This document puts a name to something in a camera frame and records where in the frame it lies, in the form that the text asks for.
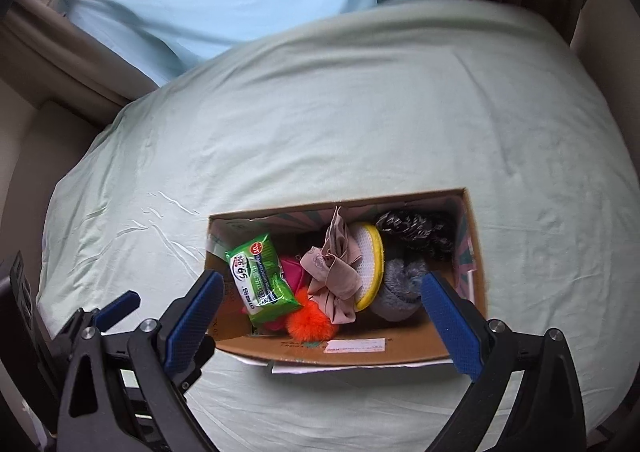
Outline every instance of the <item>green wet wipes package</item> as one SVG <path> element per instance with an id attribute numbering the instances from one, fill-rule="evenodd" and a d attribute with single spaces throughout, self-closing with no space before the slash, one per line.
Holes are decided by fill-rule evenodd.
<path id="1" fill-rule="evenodd" d="M 268 234 L 226 252 L 225 257 L 254 326 L 301 307 L 284 280 Z"/>

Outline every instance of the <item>cardboard box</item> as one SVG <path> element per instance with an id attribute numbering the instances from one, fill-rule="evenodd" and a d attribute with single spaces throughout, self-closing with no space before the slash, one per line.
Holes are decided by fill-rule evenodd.
<path id="1" fill-rule="evenodd" d="M 314 366 L 388 366 L 447 358 L 447 350 L 423 309 L 401 323 L 389 323 L 367 310 L 360 311 L 356 321 L 344 324 L 336 337 L 384 339 L 382 352 L 325 353 L 326 342 L 300 344 L 288 335 L 252 334 L 249 318 L 241 313 L 242 299 L 225 262 L 225 251 L 270 233 L 280 254 L 304 253 L 308 247 L 299 247 L 300 238 L 304 233 L 323 233 L 336 206 L 343 207 L 342 215 L 348 223 L 375 222 L 381 213 L 395 209 L 452 213 L 458 221 L 452 262 L 430 261 L 428 265 L 431 270 L 439 270 L 460 296 L 474 302 L 485 314 L 482 258 L 466 189 L 226 213 L 209 218 L 205 261 L 207 269 L 214 269 L 225 278 L 225 299 L 208 331 L 218 349 L 250 358 Z"/>

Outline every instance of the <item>silver bolt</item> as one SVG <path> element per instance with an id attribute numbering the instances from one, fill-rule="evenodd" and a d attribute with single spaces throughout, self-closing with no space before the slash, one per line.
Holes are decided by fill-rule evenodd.
<path id="1" fill-rule="evenodd" d="M 95 327 L 93 326 L 85 327 L 82 330 L 82 333 L 80 334 L 83 340 L 91 340 L 94 337 L 94 335 L 95 335 Z"/>
<path id="2" fill-rule="evenodd" d="M 492 333 L 503 333 L 507 326 L 504 325 L 502 320 L 493 319 L 489 320 L 489 329 L 491 329 Z"/>
<path id="3" fill-rule="evenodd" d="M 564 340 L 564 335 L 560 329 L 549 329 L 549 336 L 556 342 L 562 342 L 562 340 Z"/>
<path id="4" fill-rule="evenodd" d="M 158 322 L 153 318 L 147 318 L 146 320 L 142 321 L 142 324 L 140 324 L 140 329 L 142 329 L 144 333 L 150 333 L 151 331 L 156 329 L 156 327 L 158 327 Z"/>

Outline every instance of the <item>mattress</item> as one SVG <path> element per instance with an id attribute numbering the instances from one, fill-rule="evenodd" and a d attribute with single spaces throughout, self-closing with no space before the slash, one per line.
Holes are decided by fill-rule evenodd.
<path id="1" fill-rule="evenodd" d="M 38 308 L 55 333 L 133 289 L 142 305 L 114 330 L 133 329 L 200 274 L 211 213 L 455 187 L 476 215 L 489 316 L 564 331 L 593 428 L 640 361 L 638 178 L 567 45 L 510 6 L 312 22 L 126 106 L 56 187 Z M 450 365 L 294 376 L 217 353 L 188 403 L 222 451 L 421 451 L 468 383 Z"/>

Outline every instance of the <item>orange pom-pom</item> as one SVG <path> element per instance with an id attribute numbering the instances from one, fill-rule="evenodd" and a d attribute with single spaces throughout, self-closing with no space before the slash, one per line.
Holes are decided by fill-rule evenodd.
<path id="1" fill-rule="evenodd" d="M 307 297 L 307 288 L 296 293 L 296 300 L 302 308 L 287 315 L 287 331 L 296 342 L 321 342 L 331 340 L 338 332 L 338 326 L 331 323 L 322 313 L 318 304 Z"/>

